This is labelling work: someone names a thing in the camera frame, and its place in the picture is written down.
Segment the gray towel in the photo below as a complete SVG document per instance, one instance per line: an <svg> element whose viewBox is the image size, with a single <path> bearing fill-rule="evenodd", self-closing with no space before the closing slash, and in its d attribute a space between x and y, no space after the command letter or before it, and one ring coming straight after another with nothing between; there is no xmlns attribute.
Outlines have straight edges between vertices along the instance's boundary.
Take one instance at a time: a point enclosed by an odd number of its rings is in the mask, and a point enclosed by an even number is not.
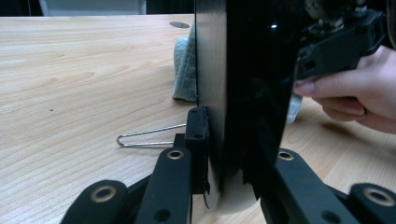
<svg viewBox="0 0 396 224"><path fill-rule="evenodd" d="M172 97L195 102L196 90L196 64L195 64L195 27L191 27L189 37L180 37L175 45L175 81ZM303 98L293 94L290 98L287 123L292 123L297 117Z"/></svg>

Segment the human hand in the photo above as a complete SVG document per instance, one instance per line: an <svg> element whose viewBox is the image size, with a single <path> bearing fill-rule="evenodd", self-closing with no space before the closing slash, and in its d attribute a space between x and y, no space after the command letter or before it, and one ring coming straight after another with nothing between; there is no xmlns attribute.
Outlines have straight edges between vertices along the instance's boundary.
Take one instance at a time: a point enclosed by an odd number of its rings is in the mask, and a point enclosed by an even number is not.
<svg viewBox="0 0 396 224"><path fill-rule="evenodd" d="M294 91L312 97L332 119L355 120L396 133L396 51L381 46L355 70L296 81Z"/></svg>

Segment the wooden table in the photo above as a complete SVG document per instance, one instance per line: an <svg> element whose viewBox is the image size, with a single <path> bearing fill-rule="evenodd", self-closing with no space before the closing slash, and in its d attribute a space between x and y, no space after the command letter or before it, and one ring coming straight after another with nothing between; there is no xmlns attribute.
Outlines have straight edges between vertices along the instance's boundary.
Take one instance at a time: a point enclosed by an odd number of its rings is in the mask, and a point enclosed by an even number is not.
<svg viewBox="0 0 396 224"><path fill-rule="evenodd" d="M90 184L132 185L158 149L120 148L116 137L183 123L192 103L171 97L173 48L192 15L0 19L0 223L59 223ZM158 133L172 139L183 130ZM396 137L331 121L305 99L282 147L329 185L396 191ZM263 223L258 203L216 217L195 197L193 222Z"/></svg>

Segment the wood grain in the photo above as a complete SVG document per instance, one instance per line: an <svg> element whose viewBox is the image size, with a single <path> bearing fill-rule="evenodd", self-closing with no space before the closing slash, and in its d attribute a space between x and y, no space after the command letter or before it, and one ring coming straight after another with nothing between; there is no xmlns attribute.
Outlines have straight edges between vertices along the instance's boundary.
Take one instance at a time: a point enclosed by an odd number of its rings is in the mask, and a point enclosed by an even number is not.
<svg viewBox="0 0 396 224"><path fill-rule="evenodd" d="M0 223L59 223L102 179L132 185L160 150L119 148L116 137L185 122L194 104L171 97L173 48L192 15L0 18ZM175 133L150 139L172 139ZM396 191L396 138L331 121L305 99L282 147L325 183ZM263 223L258 203L217 217L194 197L194 223Z"/></svg>

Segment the white container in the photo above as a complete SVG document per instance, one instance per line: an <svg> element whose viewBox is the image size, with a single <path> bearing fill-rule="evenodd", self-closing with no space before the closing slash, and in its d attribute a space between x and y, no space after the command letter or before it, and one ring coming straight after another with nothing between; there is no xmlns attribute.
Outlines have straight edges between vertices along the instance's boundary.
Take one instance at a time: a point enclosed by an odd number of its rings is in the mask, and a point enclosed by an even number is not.
<svg viewBox="0 0 396 224"><path fill-rule="evenodd" d="M146 0L40 0L44 16L145 15Z"/></svg>

